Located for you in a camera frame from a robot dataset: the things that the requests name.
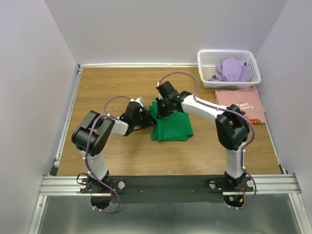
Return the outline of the green t shirt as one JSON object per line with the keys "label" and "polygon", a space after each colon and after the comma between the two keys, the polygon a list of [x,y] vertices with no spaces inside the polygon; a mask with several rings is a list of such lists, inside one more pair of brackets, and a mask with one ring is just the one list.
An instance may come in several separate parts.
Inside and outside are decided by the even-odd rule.
{"label": "green t shirt", "polygon": [[174,111],[169,117],[157,118],[156,101],[148,108],[151,116],[156,120],[156,126],[151,133],[153,141],[187,141],[193,134],[189,115]]}

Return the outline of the white plastic basket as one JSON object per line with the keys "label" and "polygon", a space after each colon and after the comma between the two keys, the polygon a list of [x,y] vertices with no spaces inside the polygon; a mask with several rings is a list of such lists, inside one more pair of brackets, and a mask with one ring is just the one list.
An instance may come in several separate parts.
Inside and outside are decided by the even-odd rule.
{"label": "white plastic basket", "polygon": [[244,50],[200,50],[199,75],[206,89],[245,89],[261,82],[252,52]]}

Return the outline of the purple t shirt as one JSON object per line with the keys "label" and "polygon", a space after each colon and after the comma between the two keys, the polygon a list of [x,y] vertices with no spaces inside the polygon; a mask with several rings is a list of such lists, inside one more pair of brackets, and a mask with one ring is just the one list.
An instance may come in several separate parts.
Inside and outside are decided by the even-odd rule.
{"label": "purple t shirt", "polygon": [[218,74],[212,76],[208,81],[220,82],[249,82],[254,73],[246,62],[234,57],[224,60],[216,65]]}

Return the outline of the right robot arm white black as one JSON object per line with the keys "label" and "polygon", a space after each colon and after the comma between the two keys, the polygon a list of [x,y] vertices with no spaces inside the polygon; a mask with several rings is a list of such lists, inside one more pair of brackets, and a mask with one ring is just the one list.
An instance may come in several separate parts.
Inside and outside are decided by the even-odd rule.
{"label": "right robot arm white black", "polygon": [[250,132],[248,120],[236,105],[228,107],[213,104],[190,92],[178,91],[168,81],[156,86],[157,118],[170,116],[174,111],[194,114],[214,122],[220,144],[226,149],[227,168],[223,188],[235,191],[246,177],[244,166],[245,147]]}

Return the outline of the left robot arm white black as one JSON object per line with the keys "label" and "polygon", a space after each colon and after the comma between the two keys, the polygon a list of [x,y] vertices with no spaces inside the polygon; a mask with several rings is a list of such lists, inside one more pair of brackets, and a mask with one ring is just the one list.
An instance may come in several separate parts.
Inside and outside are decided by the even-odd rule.
{"label": "left robot arm white black", "polygon": [[156,119],[140,101],[130,101],[126,111],[119,117],[90,111],[71,137],[71,141],[83,154],[88,169],[88,181],[80,185],[98,193],[109,190],[109,171],[102,155],[109,136],[117,134],[126,137],[134,131],[155,125]]}

